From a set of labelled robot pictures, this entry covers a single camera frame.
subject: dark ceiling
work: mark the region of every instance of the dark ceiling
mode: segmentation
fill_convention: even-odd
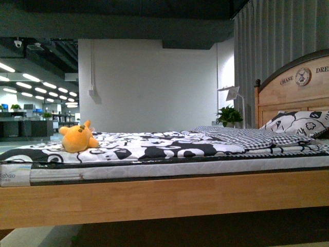
[[[231,18],[245,2],[4,0],[0,62],[78,92],[77,80],[65,80],[78,73],[78,39],[152,39],[162,40],[163,48],[210,49],[233,37]]]

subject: wooden bed frame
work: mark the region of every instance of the wooden bed frame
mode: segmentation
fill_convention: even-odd
[[[258,83],[257,126],[278,110],[328,110],[328,66],[329,50],[319,51],[289,63],[262,85]],[[310,69],[312,78],[298,86],[296,73],[302,67]],[[328,188],[328,169],[3,187],[0,229],[329,206]]]

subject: plush toy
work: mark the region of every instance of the plush toy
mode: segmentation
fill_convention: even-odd
[[[90,121],[88,120],[83,125],[60,128],[59,132],[64,136],[62,145],[65,151],[75,153],[86,150],[87,148],[98,147],[98,141],[94,139],[89,126]]]

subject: desk lamp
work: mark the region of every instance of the desk lamp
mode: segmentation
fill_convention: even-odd
[[[226,101],[236,99],[237,96],[242,98],[242,112],[243,112],[243,128],[246,128],[246,107],[245,107],[245,97],[239,94],[239,86],[229,86],[224,87],[222,89],[217,89],[217,91],[226,91],[228,90],[228,94],[226,97]]]

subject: mattress label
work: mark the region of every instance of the mattress label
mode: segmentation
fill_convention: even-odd
[[[32,164],[0,165],[0,186],[30,186],[31,167]]]

